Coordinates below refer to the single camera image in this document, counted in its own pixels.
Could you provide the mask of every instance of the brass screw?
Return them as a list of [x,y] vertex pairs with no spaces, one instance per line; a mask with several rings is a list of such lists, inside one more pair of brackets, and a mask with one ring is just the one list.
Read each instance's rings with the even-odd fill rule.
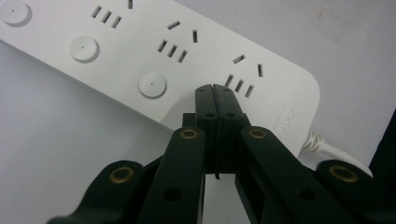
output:
[[355,172],[347,169],[345,166],[333,165],[329,168],[329,171],[330,174],[332,174],[335,178],[345,181],[347,183],[355,183],[359,179]]
[[[123,177],[117,177],[116,173],[120,172],[120,171],[126,171],[127,174]],[[130,180],[132,178],[132,176],[134,176],[134,169],[132,169],[129,166],[121,166],[115,170],[113,170],[110,173],[110,176],[108,177],[110,179],[111,182],[113,182],[114,184],[122,184],[127,182],[128,180]]]
[[186,129],[180,133],[180,136],[185,139],[194,139],[198,137],[198,132],[193,129]]
[[267,136],[267,133],[263,132],[262,130],[259,129],[252,129],[248,131],[248,135],[254,138],[265,138]]

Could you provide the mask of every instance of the white switch button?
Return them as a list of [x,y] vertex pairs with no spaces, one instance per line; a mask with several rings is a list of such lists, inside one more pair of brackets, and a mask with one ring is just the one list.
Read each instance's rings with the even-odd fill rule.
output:
[[0,17],[8,25],[19,27],[32,19],[32,10],[22,1],[11,0],[0,6]]
[[79,36],[72,41],[70,54],[81,63],[90,63],[98,57],[99,46],[92,37]]
[[139,90],[150,99],[158,98],[166,91],[166,80],[158,73],[147,73],[139,80]]

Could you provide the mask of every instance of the power cord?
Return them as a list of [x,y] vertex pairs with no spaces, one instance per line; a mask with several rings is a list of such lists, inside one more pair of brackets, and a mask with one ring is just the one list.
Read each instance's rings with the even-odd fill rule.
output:
[[320,134],[309,132],[303,144],[303,149],[312,153],[321,152],[337,160],[348,162],[363,170],[370,177],[373,177],[373,173],[363,162],[346,153],[344,150],[326,143]]

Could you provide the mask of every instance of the white power strip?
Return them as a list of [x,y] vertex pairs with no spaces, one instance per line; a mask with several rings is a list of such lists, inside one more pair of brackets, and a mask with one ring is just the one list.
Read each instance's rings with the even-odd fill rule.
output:
[[318,107],[304,69],[171,0],[0,0],[0,40],[164,127],[205,84],[297,156]]

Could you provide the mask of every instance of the socket slot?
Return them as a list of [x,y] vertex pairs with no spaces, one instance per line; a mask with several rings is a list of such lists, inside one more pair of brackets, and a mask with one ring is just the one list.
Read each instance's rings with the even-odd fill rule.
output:
[[110,18],[110,16],[111,16],[111,11],[108,11],[106,15],[103,17],[102,23],[106,23],[108,21],[108,18]]
[[198,43],[198,32],[196,30],[192,31],[192,42]]
[[241,55],[233,60],[234,64],[240,63],[242,60],[246,59],[245,55]]
[[259,70],[259,77],[262,77],[262,64],[259,63],[259,65],[257,66],[258,70]]
[[98,7],[95,9],[95,11],[92,13],[92,17],[93,17],[93,18],[96,18],[97,15],[99,14],[100,10],[102,10],[102,7],[101,7],[101,6],[98,6]]
[[238,85],[236,85],[235,91],[239,92],[243,84],[244,84],[244,80],[240,79]]
[[228,76],[227,81],[225,82],[224,86],[229,87],[231,84],[231,81],[233,81],[233,75]]
[[116,29],[117,26],[119,25],[121,19],[122,19],[122,17],[117,17],[117,19],[113,22],[113,24],[111,25],[111,27],[113,27],[113,29]]
[[173,57],[173,55],[175,54],[176,49],[177,49],[177,46],[174,45],[174,46],[172,47],[171,51],[169,51],[169,54],[168,54],[168,57],[169,57],[169,58],[172,58],[172,57]]
[[248,86],[247,93],[245,94],[246,98],[248,98],[250,96],[251,92],[253,91],[253,88],[254,87],[252,85]]
[[180,25],[180,21],[175,21],[174,23],[168,25],[168,30],[172,30],[179,25]]
[[178,61],[179,61],[180,63],[182,63],[183,60],[184,60],[184,58],[186,57],[186,55],[187,55],[187,51],[186,51],[186,50],[183,50],[183,53],[181,53],[180,58],[178,58]]
[[167,43],[168,43],[168,41],[167,41],[167,40],[164,40],[164,41],[161,43],[160,47],[158,48],[158,52],[163,52],[163,49],[165,48],[165,46],[166,46]]

